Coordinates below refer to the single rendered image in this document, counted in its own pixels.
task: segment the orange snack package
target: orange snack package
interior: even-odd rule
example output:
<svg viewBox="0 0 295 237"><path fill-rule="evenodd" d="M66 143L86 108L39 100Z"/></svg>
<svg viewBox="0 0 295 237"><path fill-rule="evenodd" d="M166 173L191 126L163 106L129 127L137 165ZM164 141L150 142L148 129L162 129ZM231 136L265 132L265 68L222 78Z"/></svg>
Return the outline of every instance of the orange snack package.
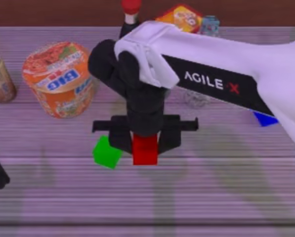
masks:
<svg viewBox="0 0 295 237"><path fill-rule="evenodd" d="M201 26L202 15L187 5L179 4L155 20L175 24L184 32L196 33Z"/></svg>
<svg viewBox="0 0 295 237"><path fill-rule="evenodd" d="M94 96L89 52L73 42L47 45L25 60L22 75L42 108L56 118L80 115Z"/></svg>

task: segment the bottle neck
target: bottle neck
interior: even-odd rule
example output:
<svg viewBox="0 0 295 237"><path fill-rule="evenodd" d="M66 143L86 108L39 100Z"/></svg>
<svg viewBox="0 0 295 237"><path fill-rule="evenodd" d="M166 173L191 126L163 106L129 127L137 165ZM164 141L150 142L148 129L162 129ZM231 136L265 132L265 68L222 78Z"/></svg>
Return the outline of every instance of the bottle neck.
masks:
<svg viewBox="0 0 295 237"><path fill-rule="evenodd" d="M138 20L138 13L134 15L126 14L125 23L129 25L133 25L137 22L137 20Z"/></svg>

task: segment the blue cube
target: blue cube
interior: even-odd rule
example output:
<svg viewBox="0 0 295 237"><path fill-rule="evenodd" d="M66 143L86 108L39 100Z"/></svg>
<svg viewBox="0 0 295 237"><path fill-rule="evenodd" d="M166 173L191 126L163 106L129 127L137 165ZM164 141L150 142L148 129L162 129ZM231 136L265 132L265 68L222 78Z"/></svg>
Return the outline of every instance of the blue cube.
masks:
<svg viewBox="0 0 295 237"><path fill-rule="evenodd" d="M253 113L256 116L256 118L258 119L260 126L262 126L262 127L267 127L267 126L278 123L278 120L274 117L267 116L267 115L264 115L264 114L261 114L258 112L253 112Z"/></svg>

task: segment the wooden table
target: wooden table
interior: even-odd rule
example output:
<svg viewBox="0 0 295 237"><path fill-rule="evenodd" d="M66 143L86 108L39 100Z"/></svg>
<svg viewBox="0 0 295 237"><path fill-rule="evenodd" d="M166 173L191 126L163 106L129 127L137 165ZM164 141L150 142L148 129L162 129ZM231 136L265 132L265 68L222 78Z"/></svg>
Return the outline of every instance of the wooden table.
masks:
<svg viewBox="0 0 295 237"><path fill-rule="evenodd" d="M182 146L158 166L133 166L125 154L109 170L93 163L104 133L92 134L91 126L124 114L122 98L100 84L81 116L45 114L21 79L25 57L52 41L91 49L118 32L0 28L0 54L18 87L12 103L0 104L0 160L11 177L0 191L0 237L295 237L287 224L295 218L295 145L280 125L261 128L251 112L215 100L192 110L175 89L166 112L198 117L200 130L184 132ZM221 29L224 38L252 43L291 35L295 29Z"/></svg>

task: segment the brown wall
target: brown wall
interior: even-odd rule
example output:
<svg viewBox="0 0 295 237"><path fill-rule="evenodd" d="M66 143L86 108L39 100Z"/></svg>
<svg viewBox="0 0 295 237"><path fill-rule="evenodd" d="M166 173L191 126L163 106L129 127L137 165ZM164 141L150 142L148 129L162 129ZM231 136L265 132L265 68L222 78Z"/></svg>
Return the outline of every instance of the brown wall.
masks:
<svg viewBox="0 0 295 237"><path fill-rule="evenodd" d="M0 26L119 26L121 0L0 0ZM151 19L177 3L222 26L295 26L295 0L143 0L141 19Z"/></svg>

